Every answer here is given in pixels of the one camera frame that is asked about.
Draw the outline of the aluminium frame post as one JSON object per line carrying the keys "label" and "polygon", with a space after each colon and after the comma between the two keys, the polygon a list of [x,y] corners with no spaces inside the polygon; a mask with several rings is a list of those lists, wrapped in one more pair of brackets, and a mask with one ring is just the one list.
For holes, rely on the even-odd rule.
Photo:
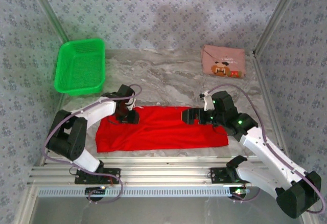
{"label": "aluminium frame post", "polygon": [[57,17],[55,11],[53,10],[49,0],[37,0],[40,4],[43,12],[45,13],[50,25],[54,29],[55,33],[59,37],[62,43],[68,42],[69,38],[62,27],[59,18]]}
{"label": "aluminium frame post", "polygon": [[292,0],[279,0],[268,21],[268,24],[266,25],[263,33],[261,34],[255,48],[253,49],[254,56],[260,56],[262,54],[264,48],[272,37],[278,24],[281,22],[281,19],[287,11],[291,2]]}

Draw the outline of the floral patterned backdrop cloth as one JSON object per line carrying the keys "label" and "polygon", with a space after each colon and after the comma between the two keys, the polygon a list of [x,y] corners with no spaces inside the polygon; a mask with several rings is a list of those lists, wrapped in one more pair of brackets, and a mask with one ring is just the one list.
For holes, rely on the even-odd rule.
{"label": "floral patterned backdrop cloth", "polygon": [[[279,0],[49,0],[69,40],[108,48],[253,51]],[[0,224],[12,224],[60,94],[61,41],[37,0],[0,0]],[[292,0],[261,63],[291,157],[327,202],[327,0]]]}

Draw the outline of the green plastic basket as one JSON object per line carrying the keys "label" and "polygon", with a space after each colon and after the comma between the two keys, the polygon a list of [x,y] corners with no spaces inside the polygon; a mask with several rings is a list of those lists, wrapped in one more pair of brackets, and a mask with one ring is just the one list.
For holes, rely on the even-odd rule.
{"label": "green plastic basket", "polygon": [[105,42],[100,38],[72,40],[58,52],[55,90],[70,96],[100,93],[105,82]]}

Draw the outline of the red t-shirt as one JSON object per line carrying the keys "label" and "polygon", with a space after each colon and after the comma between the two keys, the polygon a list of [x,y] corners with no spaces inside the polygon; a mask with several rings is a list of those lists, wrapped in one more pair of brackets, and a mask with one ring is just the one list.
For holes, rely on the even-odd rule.
{"label": "red t-shirt", "polygon": [[95,142],[98,152],[224,147],[228,137],[223,127],[183,122],[183,106],[136,107],[137,124],[120,123],[115,116],[101,120]]}

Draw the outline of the folded pink printed t-shirt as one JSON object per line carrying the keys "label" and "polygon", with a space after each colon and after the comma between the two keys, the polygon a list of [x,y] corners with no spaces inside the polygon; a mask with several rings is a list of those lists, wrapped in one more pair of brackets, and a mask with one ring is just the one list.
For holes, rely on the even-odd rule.
{"label": "folded pink printed t-shirt", "polygon": [[201,49],[202,71],[218,77],[246,76],[245,50],[204,45]]}

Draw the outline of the small circuit board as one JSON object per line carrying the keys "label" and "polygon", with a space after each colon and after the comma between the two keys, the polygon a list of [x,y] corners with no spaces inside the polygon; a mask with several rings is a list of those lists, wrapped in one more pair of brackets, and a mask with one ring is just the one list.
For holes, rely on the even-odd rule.
{"label": "small circuit board", "polygon": [[244,201],[246,195],[250,192],[249,189],[241,187],[230,187],[229,191],[231,193],[229,198],[237,201]]}
{"label": "small circuit board", "polygon": [[105,195],[105,188],[102,187],[88,187],[85,188],[84,194],[89,201],[100,201]]}

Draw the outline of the aluminium rail frame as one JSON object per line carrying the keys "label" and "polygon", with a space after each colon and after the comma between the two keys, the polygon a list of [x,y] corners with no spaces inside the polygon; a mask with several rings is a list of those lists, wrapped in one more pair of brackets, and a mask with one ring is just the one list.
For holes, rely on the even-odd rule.
{"label": "aluminium rail frame", "polygon": [[[231,158],[208,157],[102,157],[106,168],[120,168],[126,187],[208,186],[209,169],[224,167]],[[34,166],[27,180],[29,185],[72,186],[75,169],[70,165],[46,161]]]}

